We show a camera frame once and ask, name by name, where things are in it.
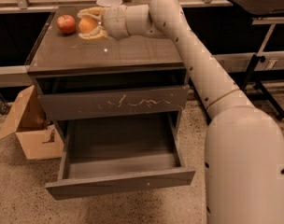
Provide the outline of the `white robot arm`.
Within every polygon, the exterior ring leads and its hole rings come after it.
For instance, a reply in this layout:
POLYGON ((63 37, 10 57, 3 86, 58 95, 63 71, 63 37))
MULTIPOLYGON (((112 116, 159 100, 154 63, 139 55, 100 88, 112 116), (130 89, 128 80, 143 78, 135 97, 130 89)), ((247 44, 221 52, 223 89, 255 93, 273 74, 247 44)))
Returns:
POLYGON ((284 135, 192 31, 178 0, 84 8, 81 37, 168 37, 211 122, 206 131, 207 224, 284 224, 284 135))

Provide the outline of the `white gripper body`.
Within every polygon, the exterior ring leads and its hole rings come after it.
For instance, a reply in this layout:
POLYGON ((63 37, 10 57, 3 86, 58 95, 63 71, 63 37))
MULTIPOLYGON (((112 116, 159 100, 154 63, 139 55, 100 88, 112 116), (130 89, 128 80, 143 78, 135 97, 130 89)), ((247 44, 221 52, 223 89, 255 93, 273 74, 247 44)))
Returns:
POLYGON ((103 16, 103 26, 107 34, 116 39, 129 37, 126 26, 126 6, 109 7, 103 16))

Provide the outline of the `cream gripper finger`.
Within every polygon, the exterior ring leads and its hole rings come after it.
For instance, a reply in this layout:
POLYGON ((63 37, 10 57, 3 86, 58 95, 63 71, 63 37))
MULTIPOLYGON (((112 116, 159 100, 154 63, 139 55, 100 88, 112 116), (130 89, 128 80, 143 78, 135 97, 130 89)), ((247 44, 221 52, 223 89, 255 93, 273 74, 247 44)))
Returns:
POLYGON ((105 7, 89 7, 84 8, 78 12, 80 19, 94 19, 96 21, 102 21, 107 9, 105 7))
POLYGON ((94 30, 92 30, 89 33, 80 33, 78 35, 80 38, 85 40, 93 40, 98 38, 107 38, 107 31, 103 29, 102 27, 96 27, 94 30))

